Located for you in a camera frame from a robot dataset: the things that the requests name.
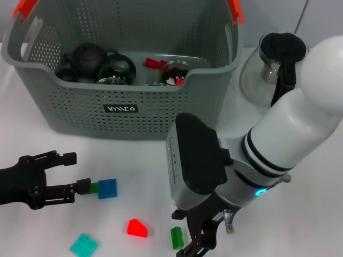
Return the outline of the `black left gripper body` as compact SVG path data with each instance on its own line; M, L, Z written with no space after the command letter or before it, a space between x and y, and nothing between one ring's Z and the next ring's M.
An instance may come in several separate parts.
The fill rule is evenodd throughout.
M44 207L47 179L40 158L22 156L14 166L1 169L1 205L21 202L32 210Z

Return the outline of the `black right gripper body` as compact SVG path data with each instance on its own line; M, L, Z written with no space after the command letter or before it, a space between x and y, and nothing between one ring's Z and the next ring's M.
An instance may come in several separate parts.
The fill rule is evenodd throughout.
M220 222L213 218L224 209L234 211L234 206L223 201L216 193L211 194L204 202L186 211L187 225L191 242L187 248L215 248L217 229Z

